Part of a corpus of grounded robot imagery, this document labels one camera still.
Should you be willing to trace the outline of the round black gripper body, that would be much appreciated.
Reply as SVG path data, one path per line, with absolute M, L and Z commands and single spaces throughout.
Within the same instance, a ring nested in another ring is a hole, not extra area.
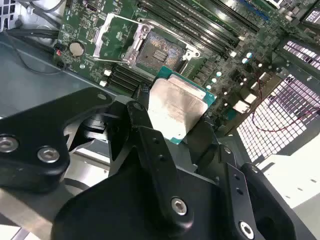
M 194 222 L 182 240 L 230 240 L 219 188 L 188 172 L 179 172 Z M 70 199 L 56 216 L 53 240 L 168 240 L 150 184 L 140 171 L 107 178 Z

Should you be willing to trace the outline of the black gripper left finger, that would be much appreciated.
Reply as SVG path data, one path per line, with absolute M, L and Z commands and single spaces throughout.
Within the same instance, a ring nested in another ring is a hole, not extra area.
M 70 153 L 91 141 L 93 117 L 101 116 L 117 170 L 142 172 L 168 233 L 186 233 L 194 223 L 178 171 L 161 132 L 138 100 L 114 101 L 85 88 L 0 121 L 0 184 L 47 193 L 55 190 L 70 165 Z

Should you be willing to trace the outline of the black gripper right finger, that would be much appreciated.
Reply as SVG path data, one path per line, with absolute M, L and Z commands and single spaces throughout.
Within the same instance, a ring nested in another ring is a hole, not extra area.
M 223 236 L 230 240 L 309 240 L 311 232 L 256 166 L 237 166 L 232 150 L 219 143 L 201 117 L 187 134 L 196 173 L 219 188 Z

